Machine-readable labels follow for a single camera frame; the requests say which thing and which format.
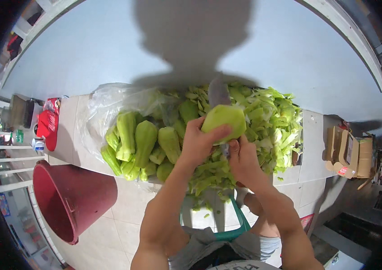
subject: gray shorts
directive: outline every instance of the gray shorts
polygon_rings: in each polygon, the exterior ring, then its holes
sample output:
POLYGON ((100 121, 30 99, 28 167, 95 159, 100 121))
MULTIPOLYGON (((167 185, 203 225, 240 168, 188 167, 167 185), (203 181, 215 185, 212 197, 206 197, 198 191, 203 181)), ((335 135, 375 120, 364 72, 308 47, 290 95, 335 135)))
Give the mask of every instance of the gray shorts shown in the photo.
POLYGON ((228 244, 245 260, 266 261, 280 245, 279 237, 262 237, 244 232, 232 242, 217 241, 210 227, 193 229, 182 227, 190 235, 188 244, 176 255, 168 258, 170 269, 188 270, 196 262, 208 256, 221 246, 228 244))

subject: cardboard box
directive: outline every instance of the cardboard box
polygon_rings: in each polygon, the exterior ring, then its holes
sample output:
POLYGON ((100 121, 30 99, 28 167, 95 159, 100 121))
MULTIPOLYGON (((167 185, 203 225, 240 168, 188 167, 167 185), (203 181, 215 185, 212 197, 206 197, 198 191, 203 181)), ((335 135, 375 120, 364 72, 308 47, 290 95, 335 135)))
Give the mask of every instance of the cardboard box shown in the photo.
POLYGON ((357 178, 371 178, 373 176, 372 164, 372 138, 364 138, 359 142, 359 163, 357 172, 354 177, 357 178))
POLYGON ((339 127, 328 128, 326 168, 351 179, 359 162, 359 142, 350 132, 339 127))

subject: hand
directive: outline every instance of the hand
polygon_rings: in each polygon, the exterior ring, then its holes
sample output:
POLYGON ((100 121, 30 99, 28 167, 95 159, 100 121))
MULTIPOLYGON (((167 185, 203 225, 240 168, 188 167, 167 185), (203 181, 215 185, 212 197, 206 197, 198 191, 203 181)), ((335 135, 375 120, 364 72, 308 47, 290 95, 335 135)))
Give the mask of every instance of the hand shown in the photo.
POLYGON ((209 133, 200 130, 206 116, 189 121, 183 139, 182 154, 180 160, 192 165, 194 168, 201 165, 210 155, 213 144, 227 137, 231 133, 231 127, 227 124, 213 129, 209 133))
POLYGON ((230 145, 230 171, 236 181, 251 190, 264 179, 264 172, 260 169, 257 159, 255 144, 249 143, 245 135, 240 138, 240 143, 232 139, 230 145))

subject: plastic bag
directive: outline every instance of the plastic bag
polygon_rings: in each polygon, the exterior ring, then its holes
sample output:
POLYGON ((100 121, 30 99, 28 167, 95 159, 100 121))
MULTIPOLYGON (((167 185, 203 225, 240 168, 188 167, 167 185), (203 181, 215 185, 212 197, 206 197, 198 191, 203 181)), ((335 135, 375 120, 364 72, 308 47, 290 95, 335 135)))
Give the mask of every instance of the plastic bag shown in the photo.
POLYGON ((97 159, 102 159, 100 149, 107 144, 105 134, 116 124, 119 111, 138 111, 148 116, 155 110, 161 112, 166 125, 177 118, 179 99, 163 94, 163 89, 136 87, 127 83, 107 83, 98 86, 87 108, 76 116, 77 129, 83 146, 97 159))

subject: left hand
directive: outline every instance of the left hand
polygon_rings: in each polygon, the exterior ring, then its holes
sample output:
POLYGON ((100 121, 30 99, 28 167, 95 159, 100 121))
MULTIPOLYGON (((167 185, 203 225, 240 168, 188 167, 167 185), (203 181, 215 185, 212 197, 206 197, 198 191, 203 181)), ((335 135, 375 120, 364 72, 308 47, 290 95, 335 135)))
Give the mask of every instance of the left hand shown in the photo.
POLYGON ((221 125, 209 133, 200 130, 206 116, 189 121, 183 139, 182 154, 179 159, 192 165, 194 168, 201 165, 210 155, 212 146, 216 141, 227 137, 231 133, 231 127, 221 125))

